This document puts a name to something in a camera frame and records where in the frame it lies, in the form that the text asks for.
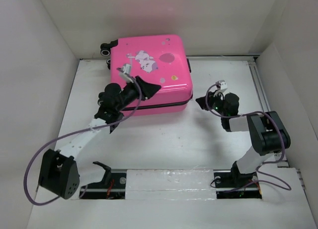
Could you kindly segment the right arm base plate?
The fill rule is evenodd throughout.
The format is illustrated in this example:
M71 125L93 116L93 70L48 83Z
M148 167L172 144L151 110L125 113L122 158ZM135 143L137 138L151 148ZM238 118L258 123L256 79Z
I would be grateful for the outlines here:
M216 189L217 199L262 199L256 173L235 178L229 170L215 170L210 186Z

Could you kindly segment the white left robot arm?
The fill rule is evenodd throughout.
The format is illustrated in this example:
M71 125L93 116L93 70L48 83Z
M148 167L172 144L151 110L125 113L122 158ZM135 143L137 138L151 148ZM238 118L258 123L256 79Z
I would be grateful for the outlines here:
M73 133L75 138L58 150L43 147L38 184L55 194L57 198L69 199L83 185L76 158L103 128L111 132L127 118L122 110L133 101L141 103L144 98L141 84L129 82L124 88L110 83L99 94L99 109L89 126Z

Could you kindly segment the pink suitcase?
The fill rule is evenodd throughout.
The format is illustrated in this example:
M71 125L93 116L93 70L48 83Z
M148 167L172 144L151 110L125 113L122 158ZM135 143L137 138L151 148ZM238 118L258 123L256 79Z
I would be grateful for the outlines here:
M110 81L126 85L118 68L129 64L130 75L158 84L161 89L149 100L129 104L124 115L175 113L184 110L193 97L191 68L181 37L175 34L119 38L100 45L110 69Z

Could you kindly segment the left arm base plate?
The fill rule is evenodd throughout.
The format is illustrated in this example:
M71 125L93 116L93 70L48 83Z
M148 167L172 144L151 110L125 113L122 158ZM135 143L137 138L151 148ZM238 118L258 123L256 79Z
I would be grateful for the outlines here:
M79 199L83 200L124 200L126 194L127 170L111 169L111 167L94 161L93 164L103 169L103 177L97 182L82 186Z

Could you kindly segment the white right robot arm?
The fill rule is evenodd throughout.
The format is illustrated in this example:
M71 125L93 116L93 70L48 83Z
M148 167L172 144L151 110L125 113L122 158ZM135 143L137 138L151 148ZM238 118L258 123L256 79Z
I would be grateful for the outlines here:
M291 144L290 136L277 112L254 111L241 114L240 98L235 93L227 92L224 80L214 83L204 96L195 101L202 110L220 119L224 131L249 133L251 147L232 164L228 174L220 177L220 183L225 181L232 187L251 184L252 177L259 173L268 155L283 152Z

